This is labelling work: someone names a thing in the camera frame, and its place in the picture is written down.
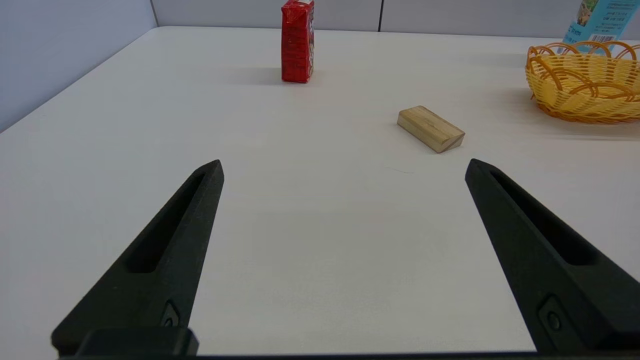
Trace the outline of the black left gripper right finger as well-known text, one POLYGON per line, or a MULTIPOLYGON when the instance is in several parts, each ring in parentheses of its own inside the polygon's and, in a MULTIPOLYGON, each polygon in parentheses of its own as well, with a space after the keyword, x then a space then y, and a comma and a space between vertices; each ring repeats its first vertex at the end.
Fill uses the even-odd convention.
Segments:
POLYGON ((465 182, 538 354, 638 354, 640 285, 497 167, 465 182))

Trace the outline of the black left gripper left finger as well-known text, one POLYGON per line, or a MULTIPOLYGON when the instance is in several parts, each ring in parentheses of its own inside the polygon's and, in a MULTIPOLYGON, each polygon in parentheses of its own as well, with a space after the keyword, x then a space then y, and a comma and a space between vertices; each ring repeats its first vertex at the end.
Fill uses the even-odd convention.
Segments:
POLYGON ((189 329, 224 184, 197 168, 51 334, 61 357, 194 356, 189 329))

